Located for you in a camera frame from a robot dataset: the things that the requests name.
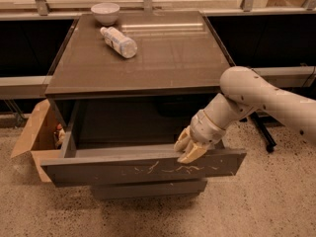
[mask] floor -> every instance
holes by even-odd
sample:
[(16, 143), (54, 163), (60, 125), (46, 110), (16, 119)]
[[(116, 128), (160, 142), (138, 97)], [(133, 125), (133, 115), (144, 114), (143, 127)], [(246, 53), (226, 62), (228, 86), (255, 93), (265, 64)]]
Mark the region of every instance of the floor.
[(11, 159), (14, 123), (0, 116), (0, 236), (316, 236), (316, 147), (286, 127), (269, 127), (277, 147), (267, 154), (250, 120), (230, 126), (230, 147), (247, 156), (199, 196), (104, 201), (41, 183), (28, 153)]

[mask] open cardboard box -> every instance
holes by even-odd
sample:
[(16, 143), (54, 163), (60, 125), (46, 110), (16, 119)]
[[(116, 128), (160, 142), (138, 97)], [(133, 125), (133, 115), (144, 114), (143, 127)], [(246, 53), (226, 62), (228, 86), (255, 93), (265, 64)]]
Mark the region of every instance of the open cardboard box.
[(32, 111), (26, 126), (24, 127), (11, 158), (31, 152), (36, 163), (39, 177), (45, 182), (51, 182), (49, 176), (40, 166), (42, 159), (58, 158), (60, 150), (54, 147), (53, 133), (58, 124), (49, 101), (39, 102)]

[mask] bottle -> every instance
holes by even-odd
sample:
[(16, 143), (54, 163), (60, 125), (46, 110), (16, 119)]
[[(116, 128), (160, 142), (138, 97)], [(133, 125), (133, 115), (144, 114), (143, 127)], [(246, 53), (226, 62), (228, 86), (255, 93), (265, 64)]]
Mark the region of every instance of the bottle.
[(106, 44), (124, 58), (132, 58), (136, 55), (136, 42), (133, 39), (126, 37), (119, 30), (113, 27), (100, 28), (100, 33), (105, 38)]

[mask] white robotic arm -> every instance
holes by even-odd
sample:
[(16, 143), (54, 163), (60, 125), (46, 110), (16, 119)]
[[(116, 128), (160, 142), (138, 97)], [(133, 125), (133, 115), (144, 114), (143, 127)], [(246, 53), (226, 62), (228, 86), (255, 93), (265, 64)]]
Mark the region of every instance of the white robotic arm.
[(175, 144), (184, 152), (178, 159), (190, 163), (225, 135), (227, 127), (257, 109), (316, 143), (316, 101), (277, 88), (253, 70), (231, 67), (220, 78), (224, 95), (217, 96), (191, 120)]

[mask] bowl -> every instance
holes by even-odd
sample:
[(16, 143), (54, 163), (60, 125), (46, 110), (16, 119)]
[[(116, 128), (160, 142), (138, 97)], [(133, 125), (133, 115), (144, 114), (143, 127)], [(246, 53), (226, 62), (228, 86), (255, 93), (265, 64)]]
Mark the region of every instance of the bowl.
[(113, 25), (119, 17), (119, 5), (115, 3), (101, 3), (91, 7), (95, 19), (103, 26)]

